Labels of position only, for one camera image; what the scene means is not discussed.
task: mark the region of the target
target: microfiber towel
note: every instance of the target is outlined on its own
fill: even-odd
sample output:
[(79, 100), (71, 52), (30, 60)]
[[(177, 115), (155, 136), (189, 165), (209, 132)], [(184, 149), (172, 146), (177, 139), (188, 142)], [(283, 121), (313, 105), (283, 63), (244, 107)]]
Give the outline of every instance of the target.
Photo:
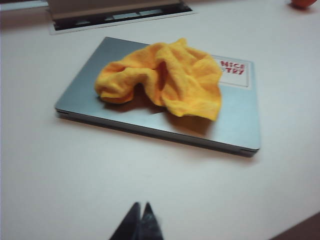
[(214, 121), (222, 102), (221, 75), (212, 56), (189, 47), (181, 38), (148, 45), (110, 62), (98, 75), (94, 89), (103, 101), (123, 104), (133, 99), (135, 86), (142, 84), (150, 100), (172, 114)]

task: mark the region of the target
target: orange object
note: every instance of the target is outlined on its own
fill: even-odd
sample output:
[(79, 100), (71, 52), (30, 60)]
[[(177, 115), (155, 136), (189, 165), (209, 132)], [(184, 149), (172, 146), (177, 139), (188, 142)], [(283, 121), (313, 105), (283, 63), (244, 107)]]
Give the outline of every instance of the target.
[(222, 102), (218, 86), (221, 75), (211, 55), (187, 46), (181, 38), (171, 44), (149, 45), (109, 63), (94, 88), (103, 101), (122, 104), (132, 100), (135, 85), (142, 84), (155, 105), (178, 117), (216, 120)]
[(292, 4), (299, 8), (307, 8), (314, 4), (317, 0), (291, 0)]

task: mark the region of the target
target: white table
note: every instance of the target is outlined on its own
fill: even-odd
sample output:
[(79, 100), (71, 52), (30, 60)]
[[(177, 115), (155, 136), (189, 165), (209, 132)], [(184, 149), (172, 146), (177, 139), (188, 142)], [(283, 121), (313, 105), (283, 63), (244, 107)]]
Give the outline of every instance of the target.
[[(1, 239), (105, 240), (150, 201), (166, 240), (267, 240), (320, 211), (320, 2), (190, 0), (197, 14), (50, 35), (1, 13)], [(262, 148), (245, 158), (59, 119), (104, 37), (255, 63)]]

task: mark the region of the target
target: black object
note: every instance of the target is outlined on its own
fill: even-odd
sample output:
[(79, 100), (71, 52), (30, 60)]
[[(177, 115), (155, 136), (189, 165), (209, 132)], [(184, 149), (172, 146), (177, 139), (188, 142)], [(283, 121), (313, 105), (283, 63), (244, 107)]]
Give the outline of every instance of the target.
[(82, 15), (76, 17), (66, 17), (61, 19), (53, 19), (54, 29), (56, 31), (65, 29), (74, 29), (79, 27), (87, 27), (101, 24), (110, 24), (127, 20), (144, 19), (149, 17), (164, 16), (170, 14), (180, 14), (192, 12), (184, 2), (160, 5), (156, 7), (145, 7), (130, 10), (114, 11), (99, 13), (93, 15)]
[(142, 219), (140, 209), (140, 203), (134, 203), (109, 240), (163, 240), (150, 203), (145, 205)]

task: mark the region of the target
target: silver laptop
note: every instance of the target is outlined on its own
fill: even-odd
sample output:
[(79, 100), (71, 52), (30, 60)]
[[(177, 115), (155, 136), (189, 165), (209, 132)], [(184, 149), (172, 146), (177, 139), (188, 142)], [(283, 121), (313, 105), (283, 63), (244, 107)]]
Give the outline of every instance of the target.
[(124, 104), (99, 99), (94, 83), (110, 62), (146, 44), (106, 37), (55, 105), (58, 115), (179, 143), (252, 157), (260, 148), (254, 65), (250, 61), (213, 56), (223, 75), (222, 107), (216, 121), (197, 116), (177, 117), (154, 105), (137, 85), (134, 99)]

